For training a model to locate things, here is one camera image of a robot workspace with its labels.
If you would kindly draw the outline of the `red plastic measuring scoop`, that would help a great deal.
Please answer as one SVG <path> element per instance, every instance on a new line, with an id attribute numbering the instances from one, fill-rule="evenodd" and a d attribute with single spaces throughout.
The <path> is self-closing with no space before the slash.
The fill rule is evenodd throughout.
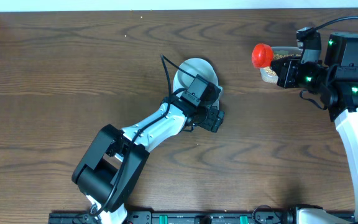
<path id="1" fill-rule="evenodd" d="M 269 67 L 273 60 L 273 49 L 267 44 L 257 44 L 252 51 L 252 64 L 255 68 Z"/>

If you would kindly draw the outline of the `light blue round bowl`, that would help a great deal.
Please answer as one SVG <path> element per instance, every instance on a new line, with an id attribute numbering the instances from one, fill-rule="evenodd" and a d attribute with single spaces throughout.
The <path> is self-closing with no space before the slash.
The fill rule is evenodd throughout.
<path id="1" fill-rule="evenodd" d="M 215 85 L 218 84 L 218 77 L 212 65 L 202 58 L 190 58 L 185 60 L 179 67 L 193 76 L 201 75 L 205 80 Z M 192 82 L 193 78 L 181 70 L 177 70 L 173 79 L 173 90 L 189 88 Z"/>

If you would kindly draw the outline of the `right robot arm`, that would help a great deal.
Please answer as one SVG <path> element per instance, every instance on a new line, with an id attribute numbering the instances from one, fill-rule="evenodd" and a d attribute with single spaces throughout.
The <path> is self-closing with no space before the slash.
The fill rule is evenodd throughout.
<path id="1" fill-rule="evenodd" d="M 311 29 L 296 33 L 299 56 L 274 60 L 271 69 L 282 88 L 302 88 L 319 95 L 344 145 L 354 188 L 354 221 L 358 223 L 358 34 L 329 36 L 324 62 L 319 61 L 321 36 Z"/>

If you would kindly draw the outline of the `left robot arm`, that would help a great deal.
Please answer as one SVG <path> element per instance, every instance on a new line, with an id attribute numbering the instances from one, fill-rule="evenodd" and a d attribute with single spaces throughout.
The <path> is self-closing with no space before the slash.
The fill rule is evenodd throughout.
<path id="1" fill-rule="evenodd" d="M 124 207 L 150 156 L 164 140 L 198 126 L 215 133 L 223 122 L 219 110 L 222 87 L 194 77 L 188 88 L 169 91 L 159 109 L 122 129 L 103 127 L 71 177 L 92 203 L 89 214 L 97 223 L 123 223 Z"/>

